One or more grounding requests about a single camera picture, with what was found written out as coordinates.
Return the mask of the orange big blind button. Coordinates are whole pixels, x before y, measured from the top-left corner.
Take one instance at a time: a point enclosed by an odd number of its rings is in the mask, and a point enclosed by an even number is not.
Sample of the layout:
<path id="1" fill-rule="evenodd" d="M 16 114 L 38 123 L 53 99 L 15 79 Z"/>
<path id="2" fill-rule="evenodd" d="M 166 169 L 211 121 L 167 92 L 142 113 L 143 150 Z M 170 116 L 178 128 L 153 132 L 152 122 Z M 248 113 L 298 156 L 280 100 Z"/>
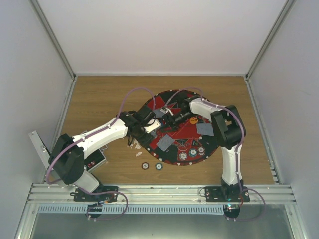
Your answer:
<path id="1" fill-rule="evenodd" d="M 192 124 L 192 125 L 195 125 L 198 123 L 198 118 L 197 117 L 191 117 L 189 119 L 189 122 Z"/>

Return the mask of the red black chip stack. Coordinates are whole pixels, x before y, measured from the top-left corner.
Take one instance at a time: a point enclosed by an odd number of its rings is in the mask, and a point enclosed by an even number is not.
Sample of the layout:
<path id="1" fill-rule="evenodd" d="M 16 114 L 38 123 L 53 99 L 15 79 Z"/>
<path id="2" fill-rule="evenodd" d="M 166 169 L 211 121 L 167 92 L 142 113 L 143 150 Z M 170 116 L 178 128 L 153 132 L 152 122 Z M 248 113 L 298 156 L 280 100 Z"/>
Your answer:
<path id="1" fill-rule="evenodd" d="M 142 163 L 141 165 L 143 170 L 147 170 L 149 168 L 149 164 L 147 162 Z"/>

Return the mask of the dealt blue playing card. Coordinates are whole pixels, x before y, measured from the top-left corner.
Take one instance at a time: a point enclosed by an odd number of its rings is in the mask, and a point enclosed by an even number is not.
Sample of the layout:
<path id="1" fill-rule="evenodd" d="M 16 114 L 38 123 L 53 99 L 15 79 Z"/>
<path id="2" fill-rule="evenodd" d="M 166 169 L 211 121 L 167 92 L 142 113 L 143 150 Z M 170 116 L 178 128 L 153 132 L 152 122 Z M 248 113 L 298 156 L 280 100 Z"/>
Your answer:
<path id="1" fill-rule="evenodd" d="M 210 123 L 199 123 L 196 125 L 196 130 L 200 135 L 214 136 L 213 127 Z"/>

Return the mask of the purple chips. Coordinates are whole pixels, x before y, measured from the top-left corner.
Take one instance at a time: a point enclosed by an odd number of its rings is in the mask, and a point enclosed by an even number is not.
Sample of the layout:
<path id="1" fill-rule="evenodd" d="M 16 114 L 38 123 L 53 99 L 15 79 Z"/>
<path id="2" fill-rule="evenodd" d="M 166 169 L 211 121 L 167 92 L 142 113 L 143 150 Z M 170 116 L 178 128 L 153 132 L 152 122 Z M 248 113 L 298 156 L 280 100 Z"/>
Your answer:
<path id="1" fill-rule="evenodd" d="M 179 154 L 179 160 L 180 160 L 180 161 L 186 161 L 187 158 L 188 158 L 187 153 L 182 152 L 182 153 Z"/>

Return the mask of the teal chips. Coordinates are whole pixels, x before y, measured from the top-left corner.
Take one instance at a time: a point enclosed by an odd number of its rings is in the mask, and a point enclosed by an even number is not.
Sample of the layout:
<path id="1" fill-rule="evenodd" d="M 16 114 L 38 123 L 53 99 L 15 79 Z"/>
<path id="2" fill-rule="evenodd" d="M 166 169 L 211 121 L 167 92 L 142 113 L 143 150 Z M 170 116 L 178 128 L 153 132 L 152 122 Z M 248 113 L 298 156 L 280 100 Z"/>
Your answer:
<path id="1" fill-rule="evenodd" d="M 198 155 L 198 152 L 195 148 L 190 149 L 189 156 L 195 158 Z"/>

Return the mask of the red chips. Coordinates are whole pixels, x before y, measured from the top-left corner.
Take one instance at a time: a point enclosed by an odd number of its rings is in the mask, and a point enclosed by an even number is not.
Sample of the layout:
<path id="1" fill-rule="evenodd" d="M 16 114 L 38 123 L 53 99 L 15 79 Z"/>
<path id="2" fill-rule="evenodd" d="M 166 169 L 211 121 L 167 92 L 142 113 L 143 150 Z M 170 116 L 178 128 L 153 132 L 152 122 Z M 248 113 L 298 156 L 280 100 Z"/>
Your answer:
<path id="1" fill-rule="evenodd" d="M 199 147 L 199 148 L 198 148 L 198 154 L 199 154 L 199 155 L 203 155 L 204 153 L 205 153 L 204 148 L 203 148 L 203 147 Z"/>

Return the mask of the teal blue chip stack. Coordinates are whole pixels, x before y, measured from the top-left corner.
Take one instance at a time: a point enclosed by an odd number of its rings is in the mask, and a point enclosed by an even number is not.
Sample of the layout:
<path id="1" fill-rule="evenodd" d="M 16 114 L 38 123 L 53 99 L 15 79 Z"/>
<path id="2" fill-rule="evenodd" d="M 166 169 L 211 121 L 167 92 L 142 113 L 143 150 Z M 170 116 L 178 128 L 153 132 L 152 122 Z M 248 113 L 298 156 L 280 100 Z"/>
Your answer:
<path id="1" fill-rule="evenodd" d="M 156 169 L 156 170 L 162 170 L 162 169 L 163 169 L 163 165 L 162 165 L 161 163 L 157 163 L 157 164 L 155 165 L 155 169 Z"/>

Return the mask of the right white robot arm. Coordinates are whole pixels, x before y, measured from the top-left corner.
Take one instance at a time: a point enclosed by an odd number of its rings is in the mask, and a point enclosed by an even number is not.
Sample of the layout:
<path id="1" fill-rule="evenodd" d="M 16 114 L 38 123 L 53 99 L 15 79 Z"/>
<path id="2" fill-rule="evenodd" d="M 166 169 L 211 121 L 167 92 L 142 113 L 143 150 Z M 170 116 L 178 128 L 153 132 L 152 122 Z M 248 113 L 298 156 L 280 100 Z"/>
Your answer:
<path id="1" fill-rule="evenodd" d="M 221 177 L 221 197 L 231 202 L 243 192 L 240 171 L 240 153 L 246 136 L 246 129 L 234 105 L 222 106 L 206 100 L 202 95 L 194 95 L 181 100 L 180 114 L 174 114 L 168 104 L 170 97 L 161 108 L 167 126 L 173 128 L 190 114 L 210 119 L 213 133 L 222 150 L 223 173 Z"/>

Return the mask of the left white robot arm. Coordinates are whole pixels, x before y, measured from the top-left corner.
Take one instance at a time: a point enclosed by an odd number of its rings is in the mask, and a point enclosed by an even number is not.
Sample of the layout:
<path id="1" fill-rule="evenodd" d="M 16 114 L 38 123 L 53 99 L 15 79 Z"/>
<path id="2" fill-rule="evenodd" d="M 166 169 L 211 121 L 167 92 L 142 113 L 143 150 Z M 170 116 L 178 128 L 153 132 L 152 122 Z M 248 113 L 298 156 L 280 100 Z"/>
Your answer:
<path id="1" fill-rule="evenodd" d="M 161 123 L 147 105 L 138 111 L 118 113 L 106 124 L 89 132 L 70 137 L 59 137 L 49 159 L 47 173 L 56 172 L 66 185 L 75 185 L 85 192 L 91 201 L 103 195 L 102 183 L 84 168 L 84 161 L 101 147 L 124 137 L 135 139 L 146 147 L 153 140 L 151 132 Z"/>

